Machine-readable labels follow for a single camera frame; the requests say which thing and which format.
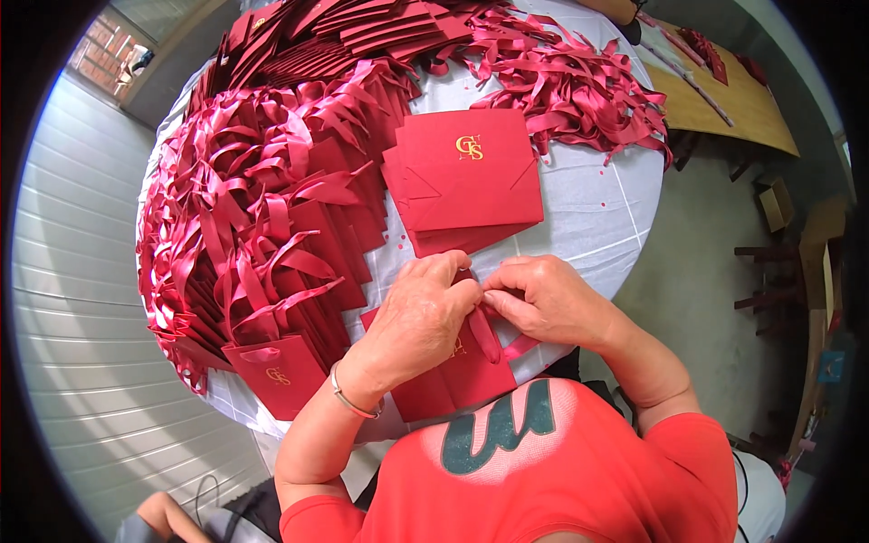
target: white tablecloth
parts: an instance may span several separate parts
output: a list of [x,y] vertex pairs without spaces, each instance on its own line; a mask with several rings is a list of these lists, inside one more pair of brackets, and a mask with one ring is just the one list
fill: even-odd
[[[609,40],[620,38],[619,52],[631,57],[634,76],[645,87],[652,88],[633,48],[601,14],[571,0],[518,0],[515,5],[529,13],[552,16],[568,30],[579,31],[598,49]],[[157,144],[151,153],[139,198],[140,212],[150,176],[156,169],[160,145],[181,124],[190,89],[201,73],[202,70],[188,80],[157,131]],[[467,109],[477,99],[500,88],[494,78],[476,88],[478,81],[464,66],[454,63],[450,64],[450,71],[445,76],[429,76],[421,70],[419,73],[422,96],[411,103],[414,113]],[[479,278],[485,279],[508,256],[551,253],[573,264],[595,290],[611,299],[630,273],[652,227],[658,208],[664,157],[657,151],[636,145],[620,152],[606,167],[603,166],[605,156],[606,153],[588,146],[553,142],[549,155],[543,156],[540,164],[544,221],[474,253],[472,270]],[[362,286],[368,307],[343,314],[353,341],[363,333],[359,314],[381,305],[401,265],[414,258],[390,197],[387,210],[387,244],[365,255],[374,277],[372,282]],[[518,335],[504,322],[496,322],[495,326],[504,345]],[[512,361],[516,382],[521,384],[531,380],[570,349],[569,346],[541,344]],[[229,418],[279,439],[289,428],[289,422],[271,416],[236,374],[209,370],[208,393],[204,400]],[[358,442],[396,439],[424,425],[420,422],[413,425],[404,423],[392,398],[387,396],[386,400],[383,415],[377,420],[366,421],[357,436]]]

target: silver bangle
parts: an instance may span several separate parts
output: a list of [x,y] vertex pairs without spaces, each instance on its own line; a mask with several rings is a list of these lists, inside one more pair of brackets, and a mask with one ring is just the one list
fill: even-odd
[[377,417],[379,417],[381,413],[383,413],[383,398],[381,398],[381,400],[377,402],[376,411],[374,411],[373,413],[369,413],[368,411],[362,411],[360,408],[350,403],[350,400],[348,400],[342,393],[341,387],[338,386],[338,380],[335,378],[336,368],[338,368],[338,362],[332,365],[332,369],[330,369],[328,373],[329,379],[332,381],[332,394],[334,394],[335,397],[338,398],[338,400],[341,400],[341,403],[347,406],[347,409],[358,414],[361,417],[365,417],[366,419],[376,419]]

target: woman's left hand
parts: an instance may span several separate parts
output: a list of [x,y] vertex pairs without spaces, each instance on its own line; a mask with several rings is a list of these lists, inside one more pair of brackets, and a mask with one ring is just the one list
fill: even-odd
[[470,266],[471,259],[460,250],[406,263],[368,332],[342,365],[349,362],[372,387],[386,393],[444,362],[453,353],[465,317],[482,300],[477,281],[452,285],[456,272]]

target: red t-shirt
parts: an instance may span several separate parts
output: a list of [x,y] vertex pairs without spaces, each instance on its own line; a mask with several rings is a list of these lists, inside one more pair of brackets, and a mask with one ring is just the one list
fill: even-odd
[[281,517],[300,541],[732,543],[736,473],[715,420],[678,414],[641,439],[579,383],[539,379],[474,414],[400,439],[368,514],[314,496]]

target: hand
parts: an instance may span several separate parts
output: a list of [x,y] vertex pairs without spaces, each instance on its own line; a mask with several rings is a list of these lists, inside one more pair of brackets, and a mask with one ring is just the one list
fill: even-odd
[[597,350],[624,317],[573,266],[552,255],[506,259],[483,282],[483,290],[484,302],[540,341]]
[[383,394],[445,361],[483,296],[473,279],[450,286],[455,273],[470,266],[459,250],[405,264],[368,332],[344,360],[351,359]]

